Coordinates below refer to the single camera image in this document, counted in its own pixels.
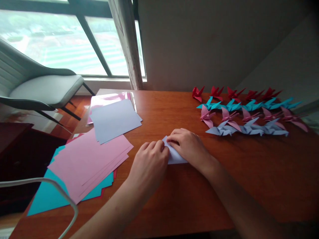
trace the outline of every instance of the wooden table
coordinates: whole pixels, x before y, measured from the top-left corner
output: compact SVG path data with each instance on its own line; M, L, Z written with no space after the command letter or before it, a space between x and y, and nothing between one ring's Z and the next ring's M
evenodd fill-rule
M121 92L100 90L99 94ZM279 222L302 221L318 216L319 136L283 123L289 136L233 134L219 137L205 133L199 102L191 92L133 91L142 126L125 134L134 145L118 168L113 186L103 199L81 202L70 237L89 220L127 178L134 156L144 142L163 139L175 128L201 136L209 152ZM203 94L203 102L209 94ZM83 117L75 133L87 132ZM221 113L213 117L221 122ZM20 220L11 238L58 238L73 217L70 206ZM149 238L232 228L233 223L206 179L189 164L169 165L167 175L141 213L122 234L123 238Z

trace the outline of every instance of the gray chair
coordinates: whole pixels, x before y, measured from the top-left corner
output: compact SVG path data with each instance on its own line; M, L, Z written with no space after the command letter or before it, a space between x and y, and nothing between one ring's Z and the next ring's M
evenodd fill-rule
M62 109L77 120L81 118L68 110L67 103L84 86L82 76L69 69L45 67L0 39L0 103L21 109L34 110L60 124L42 111Z

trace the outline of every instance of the cable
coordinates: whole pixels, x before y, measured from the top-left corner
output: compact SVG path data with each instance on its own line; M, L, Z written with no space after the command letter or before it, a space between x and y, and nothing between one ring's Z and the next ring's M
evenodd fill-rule
M32 116L37 116L37 117L41 117L41 118L50 120L50 119L45 118L45 117L43 117L43 116L38 116L38 115L33 115L33 114L27 114L27 113L25 113L25 114L23 114L23 115L32 115ZM66 131L68 131L70 134L72 134L72 132L70 132L69 130L67 130L64 126L62 126L62 125L60 125L60 126L61 126L62 128L64 128Z
M18 185L23 185L23 184L28 184L28 183L35 183L35 182L46 182L46 183L51 183L58 191L59 193L71 204L74 210L74 216L68 227L65 229L65 231L61 234L59 239L62 239L65 234L69 231L71 226L74 224L77 215L79 213L76 204L73 202L73 200L65 193L65 191L61 188L61 186L54 180L48 179L48 178L32 178L32 179L23 179L23 180L17 180L17 181L8 181L8 182L0 182L0 188L5 188L5 187L12 187L12 186L18 186Z

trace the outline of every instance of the hand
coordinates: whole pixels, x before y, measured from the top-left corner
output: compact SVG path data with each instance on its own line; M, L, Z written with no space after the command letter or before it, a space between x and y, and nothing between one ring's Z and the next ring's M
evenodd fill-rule
M168 156L169 149L162 140L144 143L135 156L128 183L150 197L165 176Z
M217 161L209 154L200 137L187 129L174 129L167 142L204 176L211 164Z

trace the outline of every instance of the person's right hand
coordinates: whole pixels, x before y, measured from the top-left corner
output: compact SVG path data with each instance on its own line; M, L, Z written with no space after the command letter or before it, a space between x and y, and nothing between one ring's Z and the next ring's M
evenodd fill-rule
M204 176L207 169L216 161L200 137L187 129L174 129L167 137L167 143Z

